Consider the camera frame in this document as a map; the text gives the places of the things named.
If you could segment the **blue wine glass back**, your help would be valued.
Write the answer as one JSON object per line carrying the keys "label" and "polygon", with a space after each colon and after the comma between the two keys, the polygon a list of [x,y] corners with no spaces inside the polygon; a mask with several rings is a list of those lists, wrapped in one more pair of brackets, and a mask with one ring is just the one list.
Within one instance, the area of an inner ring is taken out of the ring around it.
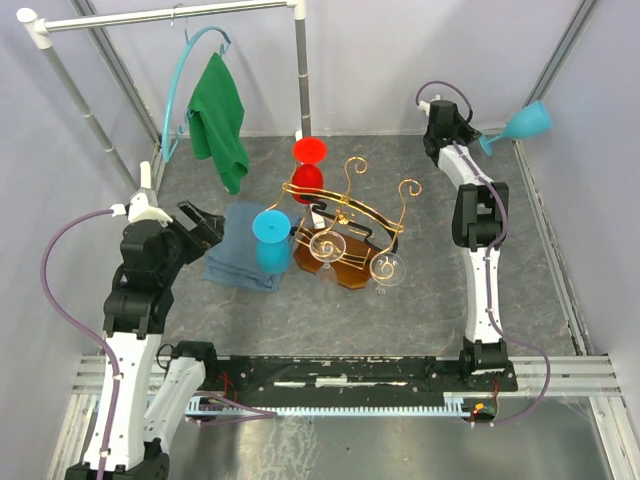
{"label": "blue wine glass back", "polygon": [[492,146],[503,139],[523,140],[531,138],[552,128],[552,119],[541,100],[537,100],[517,112],[506,124],[501,133],[489,138],[483,135],[479,144],[483,152],[489,156],[493,154]]}

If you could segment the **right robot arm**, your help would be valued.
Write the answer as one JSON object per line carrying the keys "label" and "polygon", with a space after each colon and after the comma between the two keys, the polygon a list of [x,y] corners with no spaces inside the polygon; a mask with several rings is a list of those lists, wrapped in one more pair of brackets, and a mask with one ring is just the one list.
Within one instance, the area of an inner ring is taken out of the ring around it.
{"label": "right robot arm", "polygon": [[501,333],[498,264],[504,239],[509,188],[494,182],[473,160],[468,144],[480,137],[459,113],[456,103],[439,97],[420,100],[427,117],[426,155],[456,188],[451,223],[453,243],[461,249],[467,285],[467,323],[459,359],[444,362],[468,390],[478,391],[507,368]]}

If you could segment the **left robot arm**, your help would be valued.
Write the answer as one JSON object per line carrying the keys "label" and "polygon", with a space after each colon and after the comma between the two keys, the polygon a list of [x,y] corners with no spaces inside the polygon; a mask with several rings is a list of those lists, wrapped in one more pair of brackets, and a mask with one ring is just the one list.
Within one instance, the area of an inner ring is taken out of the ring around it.
{"label": "left robot arm", "polygon": [[98,415],[82,460],[68,479],[165,479],[169,451],[196,391],[215,387],[221,368],[210,342],[181,341],[155,397],[148,396],[152,366],[174,302],[181,269],[223,239],[225,219],[189,201],[179,209],[193,222],[143,219],[122,233],[122,263],[103,305],[107,356]]}

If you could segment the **blue wine glass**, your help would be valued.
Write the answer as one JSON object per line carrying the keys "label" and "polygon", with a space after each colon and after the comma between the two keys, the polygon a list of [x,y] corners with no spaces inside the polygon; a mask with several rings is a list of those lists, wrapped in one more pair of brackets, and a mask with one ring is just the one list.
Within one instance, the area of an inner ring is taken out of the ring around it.
{"label": "blue wine glass", "polygon": [[483,152],[489,156],[493,154],[492,146],[503,139],[523,140],[531,138],[552,128],[552,119],[541,100],[537,100],[517,112],[506,124],[501,133],[489,138],[483,135],[479,144]]}
{"label": "blue wine glass", "polygon": [[254,219],[252,231],[256,238],[256,259],[261,269],[277,275],[287,270],[291,250],[289,233],[291,222],[279,210],[264,210]]}

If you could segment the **blue wine glass front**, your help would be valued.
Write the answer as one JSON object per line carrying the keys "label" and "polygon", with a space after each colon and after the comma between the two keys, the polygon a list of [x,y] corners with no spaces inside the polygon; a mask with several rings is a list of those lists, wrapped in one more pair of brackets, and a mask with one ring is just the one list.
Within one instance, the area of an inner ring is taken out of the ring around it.
{"label": "blue wine glass front", "polygon": [[256,259],[261,269],[277,275],[287,270],[291,250],[289,233],[291,222],[279,210],[264,210],[254,219],[252,231],[256,238]]}

